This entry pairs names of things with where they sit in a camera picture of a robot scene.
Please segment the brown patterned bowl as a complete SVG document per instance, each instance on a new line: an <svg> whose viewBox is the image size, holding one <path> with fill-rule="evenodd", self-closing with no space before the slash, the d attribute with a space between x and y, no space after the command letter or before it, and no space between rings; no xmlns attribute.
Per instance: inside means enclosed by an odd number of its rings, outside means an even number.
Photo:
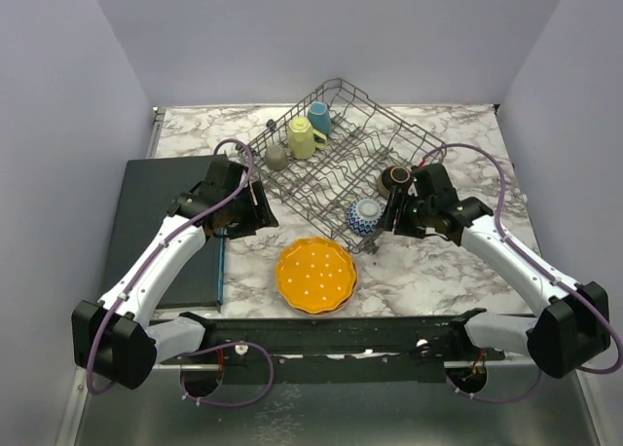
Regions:
<svg viewBox="0 0 623 446"><path fill-rule="evenodd" d="M394 187L407 192L413 184L409 168L391 166L385 168L377 178L377 189L384 199L388 199Z"/></svg>

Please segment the red blue patterned bowl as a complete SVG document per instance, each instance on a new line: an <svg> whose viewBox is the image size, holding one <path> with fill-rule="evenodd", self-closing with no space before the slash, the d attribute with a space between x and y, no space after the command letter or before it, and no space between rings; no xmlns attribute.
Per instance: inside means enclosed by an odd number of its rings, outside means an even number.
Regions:
<svg viewBox="0 0 623 446"><path fill-rule="evenodd" d="M361 238L371 235L377 227L385 207L373 198L359 198L346 213L348 228Z"/></svg>

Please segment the grey ceramic mug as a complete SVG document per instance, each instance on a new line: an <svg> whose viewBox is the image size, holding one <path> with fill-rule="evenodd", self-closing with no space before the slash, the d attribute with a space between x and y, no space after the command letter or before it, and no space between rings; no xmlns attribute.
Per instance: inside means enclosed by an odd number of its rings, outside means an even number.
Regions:
<svg viewBox="0 0 623 446"><path fill-rule="evenodd" d="M286 150L277 144L271 144L267 147L264 161L267 168L272 171L281 171L287 168L289 164Z"/></svg>

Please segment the grey wire dish rack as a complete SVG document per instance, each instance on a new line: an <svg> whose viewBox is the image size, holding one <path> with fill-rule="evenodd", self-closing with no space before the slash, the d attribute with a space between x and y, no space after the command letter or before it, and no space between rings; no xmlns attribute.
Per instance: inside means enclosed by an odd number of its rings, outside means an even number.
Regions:
<svg viewBox="0 0 623 446"><path fill-rule="evenodd" d="M302 117L316 102L329 108L331 131L327 147L308 160L290 159L286 168L270 170L266 151L273 145L286 147L286 128L291 119ZM412 167L432 152L436 162L443 140L342 79L330 79L249 141L254 174L267 194L279 199L302 216L316 234L340 242L352 254L375 253L378 235L357 236L347 224L349 206L360 198L381 199L377 180L388 167Z"/></svg>

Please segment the yellow polka dot plate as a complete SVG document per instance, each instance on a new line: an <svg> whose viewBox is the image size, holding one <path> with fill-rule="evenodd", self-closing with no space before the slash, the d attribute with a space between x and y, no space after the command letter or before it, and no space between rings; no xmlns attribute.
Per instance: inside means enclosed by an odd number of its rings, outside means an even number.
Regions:
<svg viewBox="0 0 623 446"><path fill-rule="evenodd" d="M275 286L287 304L309 315L337 311L358 280L350 254L325 238L302 238L286 246L275 265Z"/></svg>

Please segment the light green ceramic mug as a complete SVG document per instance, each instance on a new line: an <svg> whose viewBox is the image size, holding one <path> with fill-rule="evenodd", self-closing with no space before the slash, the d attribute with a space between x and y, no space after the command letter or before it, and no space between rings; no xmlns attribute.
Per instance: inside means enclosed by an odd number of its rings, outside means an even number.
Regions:
<svg viewBox="0 0 623 446"><path fill-rule="evenodd" d="M295 159L307 160L318 149L327 146L328 138L316 130L307 118L297 117L291 119L287 125L287 143Z"/></svg>

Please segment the blue ceramic mug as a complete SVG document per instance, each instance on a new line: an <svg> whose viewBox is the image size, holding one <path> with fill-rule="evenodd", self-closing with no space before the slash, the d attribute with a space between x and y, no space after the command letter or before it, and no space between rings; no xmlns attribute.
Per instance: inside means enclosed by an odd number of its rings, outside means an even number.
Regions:
<svg viewBox="0 0 623 446"><path fill-rule="evenodd" d="M329 107L324 102L313 102L307 112L307 119L313 128L328 136L331 130L331 116Z"/></svg>

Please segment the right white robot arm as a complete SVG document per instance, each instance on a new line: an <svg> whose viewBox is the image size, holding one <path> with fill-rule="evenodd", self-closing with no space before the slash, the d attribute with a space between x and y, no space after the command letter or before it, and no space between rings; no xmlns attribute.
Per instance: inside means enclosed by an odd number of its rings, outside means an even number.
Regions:
<svg viewBox="0 0 623 446"><path fill-rule="evenodd" d="M415 167L410 186L391 189L379 227L421 239L432 229L483 260L530 308L531 316L473 310L448 336L461 360L482 349L530 357L545 374L561 379L605 352L611 342L608 296L597 283L580 284L555 270L505 229L479 199L460 199L445 167Z"/></svg>

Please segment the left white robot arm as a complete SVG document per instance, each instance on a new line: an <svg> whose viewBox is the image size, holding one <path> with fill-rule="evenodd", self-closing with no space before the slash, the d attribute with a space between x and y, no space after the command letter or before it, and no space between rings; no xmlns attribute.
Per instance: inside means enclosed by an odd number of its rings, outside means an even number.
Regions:
<svg viewBox="0 0 623 446"><path fill-rule="evenodd" d="M185 354L209 361L216 341L197 316L154 325L161 299L209 238L230 239L277 226L253 167L213 160L206 177L171 204L159 230L127 273L97 302L81 301L71 315L75 363L127 389L138 388L153 366Z"/></svg>

